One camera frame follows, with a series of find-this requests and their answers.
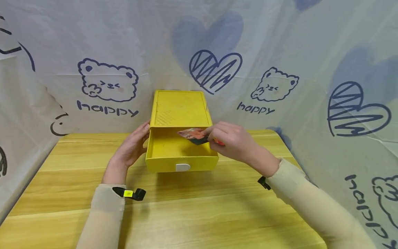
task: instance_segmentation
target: drawer handle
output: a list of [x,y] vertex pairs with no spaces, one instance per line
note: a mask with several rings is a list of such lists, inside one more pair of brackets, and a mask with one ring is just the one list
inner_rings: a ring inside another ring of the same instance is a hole
[[176,164],[176,171],[188,171],[190,170],[191,166],[187,163],[178,163]]

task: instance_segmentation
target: beige sleeve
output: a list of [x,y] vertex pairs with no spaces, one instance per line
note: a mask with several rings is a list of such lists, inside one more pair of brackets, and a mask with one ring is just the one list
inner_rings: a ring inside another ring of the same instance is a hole
[[266,179],[278,198],[289,204],[325,241],[328,249],[375,249],[360,223],[305,174],[282,159]]
[[117,248],[125,199],[118,196],[112,187],[126,188],[126,185],[100,184],[96,188],[77,249]]

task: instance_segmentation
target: box lid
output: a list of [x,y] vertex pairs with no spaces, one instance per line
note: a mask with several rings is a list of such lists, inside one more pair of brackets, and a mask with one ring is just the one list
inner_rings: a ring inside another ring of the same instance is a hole
[[203,92],[156,90],[150,127],[208,127],[211,125]]

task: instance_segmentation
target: yellow drawer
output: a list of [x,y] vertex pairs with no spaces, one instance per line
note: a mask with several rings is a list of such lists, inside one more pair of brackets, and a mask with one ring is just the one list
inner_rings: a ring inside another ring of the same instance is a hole
[[212,125],[202,92],[157,90],[152,108],[146,165],[150,172],[209,171],[219,159],[209,143],[195,145],[177,134]]

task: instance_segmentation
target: wooden table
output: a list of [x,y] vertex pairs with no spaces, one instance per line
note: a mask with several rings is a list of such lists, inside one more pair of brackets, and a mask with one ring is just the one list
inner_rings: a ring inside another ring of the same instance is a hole
[[[298,165],[279,136],[251,132]],[[75,248],[108,160],[127,134],[70,134],[55,146],[0,227],[0,248]],[[144,156],[127,186],[119,248],[326,248],[323,240],[249,166],[220,156],[216,170],[150,174]]]

